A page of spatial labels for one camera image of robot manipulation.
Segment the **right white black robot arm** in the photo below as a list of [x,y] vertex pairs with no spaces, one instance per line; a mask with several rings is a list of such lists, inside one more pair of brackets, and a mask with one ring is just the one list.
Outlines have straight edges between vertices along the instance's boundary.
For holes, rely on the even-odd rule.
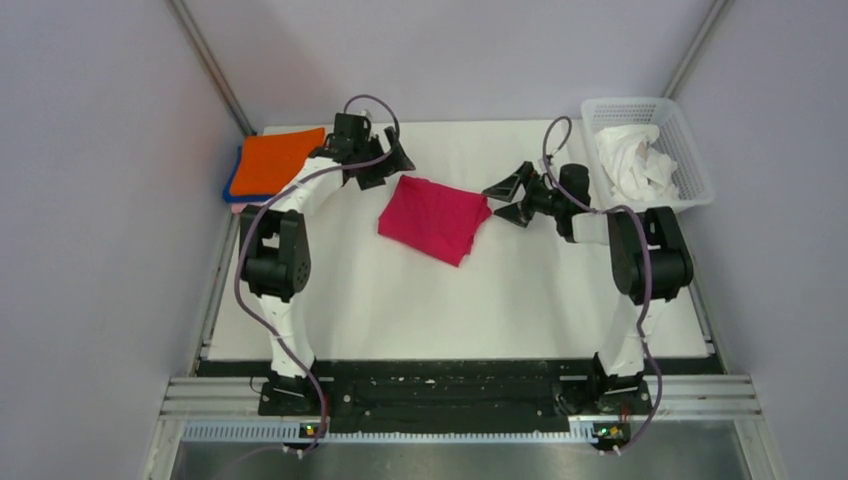
[[503,202],[494,214],[525,228],[538,214],[555,222],[572,244],[609,249],[611,275],[619,292],[613,320],[592,359],[586,385],[589,404],[612,412],[638,390],[651,360],[648,337],[663,310],[692,282],[693,261],[674,210],[668,206],[637,213],[627,206],[591,207],[587,167],[566,164],[556,178],[529,162],[483,190]]

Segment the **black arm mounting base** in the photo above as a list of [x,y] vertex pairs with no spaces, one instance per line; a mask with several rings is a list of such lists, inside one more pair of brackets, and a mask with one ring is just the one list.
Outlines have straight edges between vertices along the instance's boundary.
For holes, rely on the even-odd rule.
[[559,433],[579,414],[646,414],[647,382],[721,374],[716,357],[661,359],[637,383],[602,379],[591,360],[318,360],[332,434]]

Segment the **crimson red t-shirt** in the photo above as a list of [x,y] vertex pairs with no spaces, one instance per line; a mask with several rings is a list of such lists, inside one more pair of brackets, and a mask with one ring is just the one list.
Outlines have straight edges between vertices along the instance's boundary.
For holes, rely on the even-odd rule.
[[486,197],[402,176],[378,218],[379,235],[458,267],[492,215]]

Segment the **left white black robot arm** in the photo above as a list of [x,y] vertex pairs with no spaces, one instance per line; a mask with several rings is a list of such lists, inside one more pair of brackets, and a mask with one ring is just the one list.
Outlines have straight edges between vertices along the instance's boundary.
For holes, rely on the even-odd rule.
[[281,191],[240,214],[236,300],[267,331],[270,387],[297,413],[314,410],[321,397],[311,370],[315,355],[293,313],[294,297],[311,274],[306,220],[349,180],[367,190],[414,168],[401,146],[397,120],[377,133],[366,113],[342,112]]

